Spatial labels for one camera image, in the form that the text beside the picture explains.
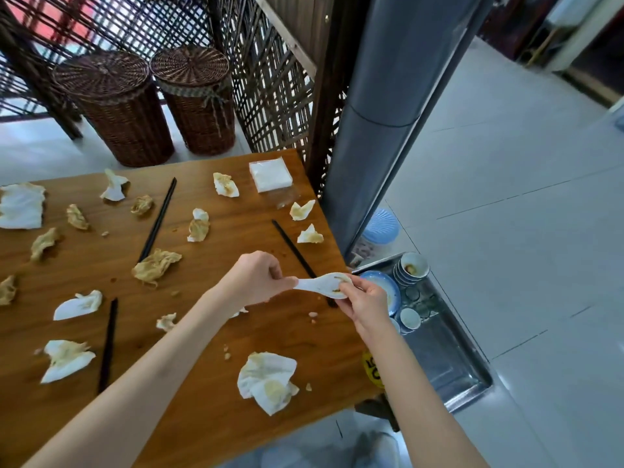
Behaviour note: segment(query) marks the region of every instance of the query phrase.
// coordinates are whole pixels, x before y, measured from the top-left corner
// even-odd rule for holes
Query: wicker basket lid
[[[230,71],[226,56],[217,49],[194,45],[161,50],[150,68],[154,77],[179,86],[216,84]]]
[[[138,55],[107,51],[69,59],[57,65],[52,76],[70,97],[102,100],[144,85],[149,77],[149,65]]]

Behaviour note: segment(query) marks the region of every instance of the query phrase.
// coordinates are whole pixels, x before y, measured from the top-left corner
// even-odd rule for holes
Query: gray pipe
[[[377,209],[493,1],[371,2],[322,203],[343,255]]]

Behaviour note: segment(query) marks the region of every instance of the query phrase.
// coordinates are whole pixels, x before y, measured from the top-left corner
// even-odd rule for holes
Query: wicker basket
[[[181,46],[156,53],[150,67],[192,153],[212,156],[234,146],[230,68],[223,54]]]
[[[162,164],[174,153],[146,60],[121,51],[82,55],[52,77],[124,166]]]

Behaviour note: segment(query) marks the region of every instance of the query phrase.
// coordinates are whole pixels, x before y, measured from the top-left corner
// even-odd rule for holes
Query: yellow round table number
[[[364,370],[368,375],[368,379],[370,379],[372,383],[377,387],[384,389],[384,383],[381,380],[381,376],[379,376],[379,371],[377,370],[377,366],[375,365],[375,360],[370,352],[365,351],[362,353],[362,364],[364,365]]]

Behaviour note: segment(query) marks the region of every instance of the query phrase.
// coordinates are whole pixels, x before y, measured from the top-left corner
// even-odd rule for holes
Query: left arm
[[[23,468],[132,466],[195,362],[241,307],[292,289],[274,256],[244,254],[182,320]]]

